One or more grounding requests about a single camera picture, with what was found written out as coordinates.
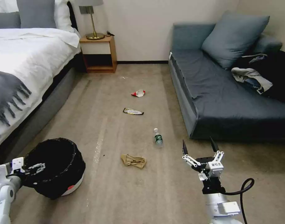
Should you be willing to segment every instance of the nightstand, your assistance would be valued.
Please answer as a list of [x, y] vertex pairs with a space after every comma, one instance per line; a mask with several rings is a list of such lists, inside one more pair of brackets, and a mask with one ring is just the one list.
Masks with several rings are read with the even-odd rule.
[[79, 42], [87, 73], [115, 73], [117, 54], [113, 36], [101, 40], [88, 40], [84, 36]]

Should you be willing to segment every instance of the sofa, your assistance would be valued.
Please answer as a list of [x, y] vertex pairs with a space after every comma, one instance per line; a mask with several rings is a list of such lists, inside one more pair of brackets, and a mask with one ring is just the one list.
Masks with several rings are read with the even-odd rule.
[[[171, 77], [193, 139], [285, 139], [285, 104], [235, 81], [201, 50], [215, 24], [175, 24], [169, 59]], [[261, 35], [249, 53], [274, 54], [282, 43]]]

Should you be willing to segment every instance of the sofa armrest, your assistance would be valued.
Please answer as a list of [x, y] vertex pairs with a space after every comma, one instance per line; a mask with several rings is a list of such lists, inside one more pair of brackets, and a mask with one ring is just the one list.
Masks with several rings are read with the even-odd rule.
[[281, 49], [282, 45], [283, 45], [282, 42], [275, 39], [274, 37], [261, 34], [260, 38], [254, 44], [252, 52], [274, 54], [274, 53], [277, 53]]
[[200, 49], [215, 24], [174, 24], [171, 50]]

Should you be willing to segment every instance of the brass lamp base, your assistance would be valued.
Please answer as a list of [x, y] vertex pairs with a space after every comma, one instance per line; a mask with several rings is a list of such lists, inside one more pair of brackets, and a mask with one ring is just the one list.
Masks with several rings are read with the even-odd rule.
[[96, 35], [94, 35], [94, 33], [91, 34], [87, 34], [86, 38], [88, 40], [99, 40], [99, 39], [103, 39], [105, 36], [102, 33], [96, 33]]

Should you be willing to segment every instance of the bottle label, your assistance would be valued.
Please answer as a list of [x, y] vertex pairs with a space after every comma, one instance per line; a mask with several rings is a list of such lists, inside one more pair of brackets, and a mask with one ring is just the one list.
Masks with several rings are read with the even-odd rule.
[[155, 136], [155, 141], [158, 141], [158, 140], [162, 140], [162, 136], [161, 135], [156, 135]]

